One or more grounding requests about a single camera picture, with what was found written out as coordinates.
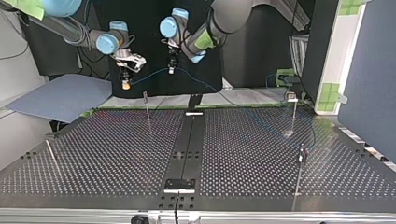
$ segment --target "gray panel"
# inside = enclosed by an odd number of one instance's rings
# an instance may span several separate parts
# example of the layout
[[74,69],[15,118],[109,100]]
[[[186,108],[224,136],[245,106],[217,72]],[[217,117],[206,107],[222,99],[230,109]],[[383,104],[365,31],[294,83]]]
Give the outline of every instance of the gray panel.
[[314,100],[318,96],[338,2],[339,0],[320,0],[315,4],[303,71],[303,83]]
[[388,159],[396,161],[396,44],[393,0],[367,4],[339,120]]
[[183,112],[151,116],[95,112],[50,148],[42,145],[2,171],[0,206],[158,208]]
[[7,108],[27,115],[70,123],[103,103],[111,95],[111,83],[93,77],[64,75],[41,86]]

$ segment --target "black bracket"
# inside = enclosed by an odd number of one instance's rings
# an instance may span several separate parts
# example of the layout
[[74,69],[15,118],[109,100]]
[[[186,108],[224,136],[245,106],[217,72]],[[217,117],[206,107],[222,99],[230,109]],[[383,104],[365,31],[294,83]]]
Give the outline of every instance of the black bracket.
[[187,116],[195,116],[195,115],[203,115],[202,111],[199,111],[195,107],[200,105],[202,102],[203,95],[202,94],[193,94],[190,96],[189,100],[189,108],[187,109]]
[[165,183],[164,193],[195,193],[195,179],[167,179]]

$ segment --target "green label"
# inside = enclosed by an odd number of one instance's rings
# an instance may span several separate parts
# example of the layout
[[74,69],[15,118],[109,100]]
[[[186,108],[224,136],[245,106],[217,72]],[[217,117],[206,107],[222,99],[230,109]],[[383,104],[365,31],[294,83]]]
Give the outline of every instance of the green label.
[[44,18],[43,0],[4,0],[20,11],[39,20]]
[[340,84],[323,83],[319,97],[318,111],[333,112],[340,98]]
[[215,45],[213,45],[213,41],[210,38],[209,33],[207,32],[207,30],[205,30],[201,36],[195,41],[195,47],[197,47],[198,49],[204,50],[207,48],[214,48]]
[[338,12],[340,16],[358,15],[362,0],[342,0],[341,8]]

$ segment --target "black cable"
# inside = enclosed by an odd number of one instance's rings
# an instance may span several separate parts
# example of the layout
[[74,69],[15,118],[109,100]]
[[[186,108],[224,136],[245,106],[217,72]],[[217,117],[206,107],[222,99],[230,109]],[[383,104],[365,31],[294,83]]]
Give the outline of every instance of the black cable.
[[88,61],[90,61],[91,63],[99,63],[100,61],[102,61],[107,55],[102,55],[100,58],[93,60],[90,57],[88,57],[88,55],[84,52],[83,47],[78,47],[81,51],[81,54],[84,56],[84,58],[86,58]]
[[1,10],[0,10],[1,16],[8,22],[8,24],[14,29],[14,31],[24,40],[26,41],[26,38],[22,35],[22,33],[17,29],[17,27],[15,27],[14,23],[12,23],[12,21],[9,19],[9,17],[4,14]]
[[[83,53],[82,50],[80,49],[80,47],[77,47],[77,52],[79,55],[81,55],[81,53]],[[92,67],[87,62],[84,61],[83,58],[81,58],[81,57],[79,57],[79,58],[81,59],[81,62],[84,63],[90,69],[90,73],[88,74],[88,76],[92,77],[92,74],[95,74],[97,77],[103,79],[103,77],[99,76],[99,74],[97,72],[95,72],[92,69]]]
[[26,48],[25,48],[21,53],[18,53],[18,54],[13,55],[13,56],[8,56],[8,57],[0,58],[0,60],[6,60],[6,59],[17,58],[17,57],[21,56],[22,54],[24,54],[28,49],[29,49],[29,44],[26,44]]
[[13,115],[13,114],[15,114],[15,113],[17,113],[16,111],[13,111],[13,112],[11,112],[11,113],[9,113],[9,114],[7,114],[7,115],[4,115],[3,117],[0,117],[0,119],[4,119],[4,118],[6,118],[6,117],[8,117],[8,116],[11,116],[11,115]]

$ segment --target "vertical pin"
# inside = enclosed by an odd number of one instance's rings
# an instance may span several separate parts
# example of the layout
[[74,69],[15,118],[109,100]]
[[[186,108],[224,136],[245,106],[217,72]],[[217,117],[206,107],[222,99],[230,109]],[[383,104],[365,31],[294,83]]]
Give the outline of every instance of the vertical pin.
[[148,112],[148,120],[149,120],[149,98],[148,98],[148,92],[147,91],[143,91],[143,98],[144,98],[144,102],[146,105],[146,111]]

